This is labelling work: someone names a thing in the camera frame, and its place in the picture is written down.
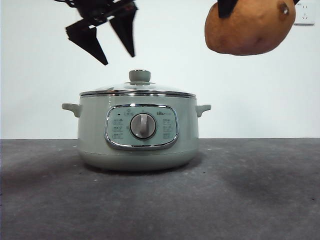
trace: electrical outlet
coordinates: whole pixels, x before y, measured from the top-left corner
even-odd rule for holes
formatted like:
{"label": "electrical outlet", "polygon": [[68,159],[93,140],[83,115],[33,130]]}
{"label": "electrical outlet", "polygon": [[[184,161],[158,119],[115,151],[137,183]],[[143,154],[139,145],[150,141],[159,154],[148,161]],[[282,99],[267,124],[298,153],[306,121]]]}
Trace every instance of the electrical outlet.
{"label": "electrical outlet", "polygon": [[316,23],[316,2],[314,0],[301,0],[295,5],[294,25],[308,26]]}

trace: metal rim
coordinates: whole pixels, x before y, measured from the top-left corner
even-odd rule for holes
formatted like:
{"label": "metal rim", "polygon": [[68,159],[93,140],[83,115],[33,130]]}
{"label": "metal rim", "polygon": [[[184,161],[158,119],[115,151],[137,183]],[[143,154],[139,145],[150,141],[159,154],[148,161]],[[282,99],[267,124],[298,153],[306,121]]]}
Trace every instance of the metal rim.
{"label": "metal rim", "polygon": [[84,91],[80,96],[90,95],[116,95],[116,94],[145,94],[145,95],[177,95],[186,97],[196,97],[195,94],[180,92],[180,91],[157,91],[157,90],[98,90],[98,91]]}
{"label": "metal rim", "polygon": [[190,95],[179,95],[179,94],[167,94],[162,92],[156,92],[156,93],[100,93],[100,94],[89,94],[89,95],[80,95],[80,98],[92,98],[92,97],[114,97],[114,96],[127,96],[127,97],[168,97],[168,98],[185,98],[185,99],[197,99],[196,95],[190,94]]}

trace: glass lid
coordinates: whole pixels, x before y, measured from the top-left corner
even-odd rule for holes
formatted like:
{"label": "glass lid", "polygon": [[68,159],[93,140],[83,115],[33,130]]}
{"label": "glass lid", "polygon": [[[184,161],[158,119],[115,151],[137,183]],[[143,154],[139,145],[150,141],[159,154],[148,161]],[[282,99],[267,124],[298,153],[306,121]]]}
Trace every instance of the glass lid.
{"label": "glass lid", "polygon": [[183,92],[178,88],[159,85],[150,82],[151,73],[147,70],[132,70],[129,72],[130,81],[105,86],[93,91],[81,92],[80,96],[101,95],[101,94],[142,94],[142,95],[177,95],[186,97],[196,97],[195,94]]}

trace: control knob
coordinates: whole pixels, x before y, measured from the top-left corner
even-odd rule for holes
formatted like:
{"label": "control knob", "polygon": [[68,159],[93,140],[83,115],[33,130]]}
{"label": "control knob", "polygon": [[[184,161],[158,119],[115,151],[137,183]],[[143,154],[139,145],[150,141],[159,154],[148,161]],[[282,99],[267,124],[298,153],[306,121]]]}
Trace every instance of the control knob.
{"label": "control knob", "polygon": [[140,113],[131,120],[130,129],[136,138],[147,139],[155,133],[156,121],[149,114]]}

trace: chrome trim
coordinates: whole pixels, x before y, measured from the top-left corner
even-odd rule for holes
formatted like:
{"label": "chrome trim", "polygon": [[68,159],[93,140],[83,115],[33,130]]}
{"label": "chrome trim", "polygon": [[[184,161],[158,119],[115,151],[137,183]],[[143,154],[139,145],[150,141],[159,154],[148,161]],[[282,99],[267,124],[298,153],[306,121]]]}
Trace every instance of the chrome trim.
{"label": "chrome trim", "polygon": [[131,97],[168,97],[168,98],[185,98],[185,99],[197,99],[196,95],[177,95],[177,94],[166,94],[166,93],[101,93],[91,95],[80,95],[80,98],[91,98],[91,97],[114,97],[114,96],[131,96]]}
{"label": "chrome trim", "polygon": [[84,91],[80,93],[80,96],[88,95],[100,95],[100,94],[161,94],[161,95],[178,95],[187,97],[196,97],[193,93],[180,92],[180,91],[159,91],[159,90],[97,90],[97,91]]}
{"label": "chrome trim", "polygon": [[[119,144],[114,141],[112,141],[107,133],[108,129],[108,120],[109,120],[109,115],[112,110],[116,108],[122,108],[122,107],[156,107],[156,108],[167,108],[173,111],[174,118],[175,118],[175,125],[176,125],[176,134],[174,138],[166,143],[163,144],[157,144],[157,145],[125,145],[125,144]],[[179,138],[179,123],[178,123],[178,117],[177,117],[177,112],[174,110],[172,107],[167,106],[167,105],[159,105],[159,104],[139,104],[139,103],[131,103],[131,104],[123,104],[123,105],[115,105],[110,107],[106,114],[106,120],[105,120],[105,128],[104,128],[104,138],[107,141],[107,143],[113,147],[114,149],[119,149],[119,150],[127,150],[127,151],[153,151],[153,150],[161,150],[161,149],[168,149],[172,147],[172,145],[177,141]]]}

